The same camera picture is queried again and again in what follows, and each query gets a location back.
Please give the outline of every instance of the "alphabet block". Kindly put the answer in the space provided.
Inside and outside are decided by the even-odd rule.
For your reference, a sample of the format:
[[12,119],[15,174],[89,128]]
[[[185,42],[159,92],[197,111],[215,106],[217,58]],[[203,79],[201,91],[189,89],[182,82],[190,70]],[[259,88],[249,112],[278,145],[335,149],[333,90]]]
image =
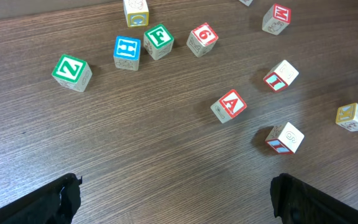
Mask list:
[[349,131],[358,131],[358,103],[338,108],[335,123]]
[[172,50],[173,37],[162,24],[146,31],[143,40],[144,48],[154,60],[164,57]]
[[140,60],[140,40],[117,36],[114,48],[114,62],[117,68],[138,71]]
[[305,135],[297,130],[294,125],[287,122],[275,126],[265,142],[279,154],[294,154],[303,138],[305,138]]
[[226,93],[211,106],[211,110],[222,123],[233,119],[246,108],[247,104],[236,90]]
[[264,16],[262,30],[278,35],[291,23],[291,9],[274,4]]
[[252,3],[253,0],[240,0],[241,3],[245,4],[246,6],[249,6]]
[[218,38],[208,23],[204,23],[190,32],[187,46],[197,57],[201,57],[212,50]]
[[286,60],[274,66],[264,77],[264,82],[274,91],[280,92],[291,85],[299,72]]
[[92,71],[84,60],[63,54],[52,72],[52,77],[66,88],[84,92],[92,77]]
[[128,27],[149,24],[149,9],[146,0],[124,0],[124,12]]

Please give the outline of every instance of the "wooden floor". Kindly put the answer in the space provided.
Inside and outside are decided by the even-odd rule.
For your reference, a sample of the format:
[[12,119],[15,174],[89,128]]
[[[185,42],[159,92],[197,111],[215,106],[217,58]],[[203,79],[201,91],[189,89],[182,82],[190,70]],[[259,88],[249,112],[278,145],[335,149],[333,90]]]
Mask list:
[[[273,3],[150,0],[135,29],[122,2],[0,21],[0,207],[74,172],[73,223],[280,223],[269,188],[287,172],[358,209],[358,132],[335,124],[358,102],[358,1],[282,0],[293,15],[278,36],[261,30]],[[186,40],[204,22],[219,40],[196,58]],[[172,52],[116,69],[116,36],[159,23]],[[84,93],[52,78],[62,54],[91,65]],[[300,75],[273,93],[262,78],[283,59]],[[248,108],[221,124],[209,107],[233,88]],[[276,155],[264,139],[287,121],[305,139]]]

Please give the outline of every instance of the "wood grain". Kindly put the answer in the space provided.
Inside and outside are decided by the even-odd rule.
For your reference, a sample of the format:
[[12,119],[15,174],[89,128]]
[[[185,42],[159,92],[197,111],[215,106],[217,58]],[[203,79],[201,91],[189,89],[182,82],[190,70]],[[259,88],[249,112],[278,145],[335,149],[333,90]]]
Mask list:
[[0,0],[0,19],[32,15],[54,10],[73,9],[120,0]]
[[[0,207],[67,172],[82,175],[74,223],[280,223],[269,187],[282,172],[358,209],[358,132],[335,124],[358,102],[358,2],[290,1],[291,24],[261,30],[273,1],[149,1],[150,27],[175,37],[138,72],[112,60],[128,29],[122,3],[0,21]],[[190,30],[208,22],[219,40],[196,58]],[[61,54],[86,60],[84,93],[51,76]],[[263,76],[286,59],[300,71],[273,93]],[[235,88],[248,108],[221,124],[210,106]],[[290,121],[305,139],[276,155],[264,139]]]

